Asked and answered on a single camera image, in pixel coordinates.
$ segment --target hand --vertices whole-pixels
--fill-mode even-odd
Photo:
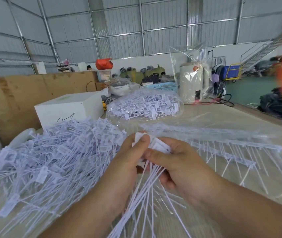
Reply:
[[[143,135],[138,143],[132,147],[135,134],[128,136],[117,155],[111,161],[104,175],[93,188],[97,197],[107,196],[106,201],[111,214],[117,217],[125,208],[127,199],[131,194],[137,179],[137,173],[143,171],[137,163],[150,144],[150,137]]]
[[[212,170],[186,142],[161,137],[171,147],[171,154],[147,149],[144,157],[167,170],[159,177],[162,185],[175,189],[187,202],[203,207],[203,200],[221,186],[222,178]]]

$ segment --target green floor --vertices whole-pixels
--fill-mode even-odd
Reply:
[[[226,92],[232,95],[231,100],[247,105],[249,103],[260,103],[260,96],[271,93],[278,86],[275,77],[250,76],[243,77],[235,83],[226,83]]]

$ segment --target white box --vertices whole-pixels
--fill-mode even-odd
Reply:
[[[97,120],[104,113],[101,100],[103,93],[104,91],[66,94],[34,107],[43,128],[64,120],[82,121],[88,117]]]

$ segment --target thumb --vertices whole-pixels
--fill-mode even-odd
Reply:
[[[171,170],[174,164],[174,155],[172,154],[165,154],[160,151],[154,149],[147,149],[144,154],[144,157],[152,162],[153,164],[157,164],[166,168],[167,170]]]
[[[141,139],[127,152],[127,157],[138,161],[147,150],[150,144],[150,136],[143,135]]]

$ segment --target forearm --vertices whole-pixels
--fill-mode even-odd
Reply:
[[[282,237],[282,205],[225,179],[202,205],[229,237]]]
[[[39,238],[103,237],[116,215],[103,192],[93,189],[58,218]]]

